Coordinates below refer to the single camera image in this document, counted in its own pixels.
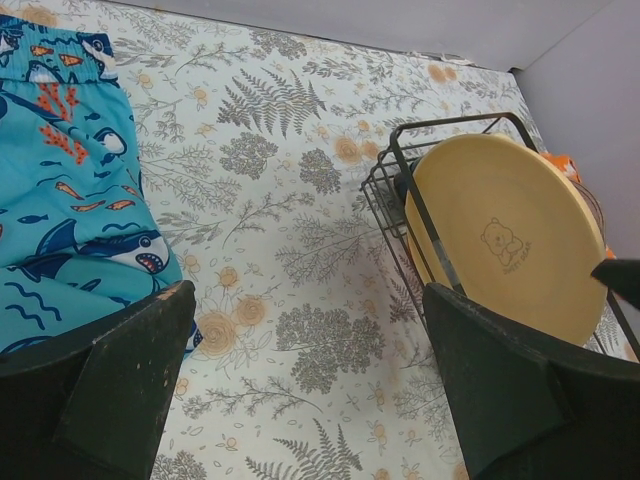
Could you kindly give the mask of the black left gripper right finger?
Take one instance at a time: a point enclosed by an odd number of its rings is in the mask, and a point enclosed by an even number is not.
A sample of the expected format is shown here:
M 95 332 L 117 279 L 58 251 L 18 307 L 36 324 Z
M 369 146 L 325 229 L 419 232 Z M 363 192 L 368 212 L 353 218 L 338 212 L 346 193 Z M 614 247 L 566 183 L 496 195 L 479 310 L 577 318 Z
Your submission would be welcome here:
M 423 306 L 470 478 L 638 478 L 638 364 L 437 283 L 425 286 Z

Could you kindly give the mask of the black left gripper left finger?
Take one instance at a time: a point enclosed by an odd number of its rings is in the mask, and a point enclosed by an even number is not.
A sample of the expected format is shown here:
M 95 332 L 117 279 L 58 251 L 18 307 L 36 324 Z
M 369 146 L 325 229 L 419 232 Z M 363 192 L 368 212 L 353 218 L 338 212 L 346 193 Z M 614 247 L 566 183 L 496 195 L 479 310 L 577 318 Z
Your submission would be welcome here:
M 2 354 L 2 478 L 149 478 L 194 311 L 181 281 Z

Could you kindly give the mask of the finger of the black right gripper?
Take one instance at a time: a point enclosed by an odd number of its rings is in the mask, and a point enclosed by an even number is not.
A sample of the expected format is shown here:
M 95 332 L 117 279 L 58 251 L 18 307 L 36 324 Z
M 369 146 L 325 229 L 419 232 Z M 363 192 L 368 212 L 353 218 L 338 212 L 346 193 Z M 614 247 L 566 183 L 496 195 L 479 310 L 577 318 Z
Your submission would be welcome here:
M 603 260 L 593 269 L 591 276 L 627 303 L 640 301 L 639 259 Z

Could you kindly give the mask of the yellow round plate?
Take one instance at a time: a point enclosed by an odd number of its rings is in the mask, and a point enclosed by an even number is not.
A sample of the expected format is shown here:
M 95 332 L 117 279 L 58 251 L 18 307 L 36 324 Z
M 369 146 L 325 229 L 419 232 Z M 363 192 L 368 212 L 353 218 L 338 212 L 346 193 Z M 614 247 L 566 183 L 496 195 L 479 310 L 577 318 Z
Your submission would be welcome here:
M 411 259 L 423 282 L 577 346 L 604 312 L 592 278 L 606 247 L 586 201 L 548 160 L 501 134 L 465 134 L 431 149 L 413 179 L 449 262 L 437 257 L 416 201 L 405 213 Z

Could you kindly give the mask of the black wire dish rack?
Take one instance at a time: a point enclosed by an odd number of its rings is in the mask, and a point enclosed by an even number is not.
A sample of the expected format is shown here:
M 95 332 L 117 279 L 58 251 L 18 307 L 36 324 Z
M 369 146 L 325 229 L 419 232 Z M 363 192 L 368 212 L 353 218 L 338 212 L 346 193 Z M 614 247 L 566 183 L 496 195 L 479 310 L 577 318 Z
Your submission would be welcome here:
M 396 123 L 390 134 L 389 146 L 378 154 L 376 164 L 361 184 L 360 191 L 374 214 L 395 270 L 405 285 L 412 304 L 411 311 L 421 324 L 426 323 L 422 308 L 424 282 L 413 263 L 407 242 L 414 232 L 405 214 L 408 189 L 413 184 L 410 165 L 440 142 L 437 132 L 448 125 L 478 123 L 482 127 L 481 132 L 489 134 L 498 131 L 501 121 L 511 124 L 509 130 L 515 131 L 526 147 L 533 151 L 537 149 L 522 119 L 512 112 Z

